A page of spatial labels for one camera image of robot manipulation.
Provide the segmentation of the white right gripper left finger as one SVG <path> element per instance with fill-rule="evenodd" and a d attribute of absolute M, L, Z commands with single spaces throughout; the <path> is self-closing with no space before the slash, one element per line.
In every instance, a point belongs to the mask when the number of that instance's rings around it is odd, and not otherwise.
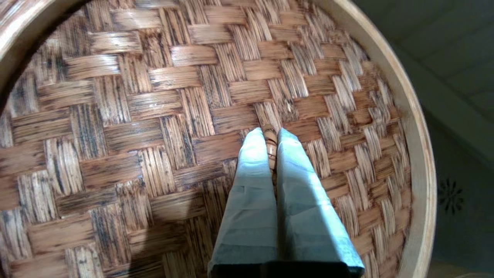
<path fill-rule="evenodd" d="M 208 264 L 209 277 L 258 277 L 278 257 L 277 205 L 261 128 L 240 148 L 233 185 Z"/>

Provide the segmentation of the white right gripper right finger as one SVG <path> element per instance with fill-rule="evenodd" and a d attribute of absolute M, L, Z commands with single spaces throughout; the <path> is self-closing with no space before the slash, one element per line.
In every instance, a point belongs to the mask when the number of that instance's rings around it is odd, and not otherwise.
<path fill-rule="evenodd" d="M 277 193 L 282 271 L 289 277 L 362 277 L 365 266 L 298 137 L 281 129 Z"/>

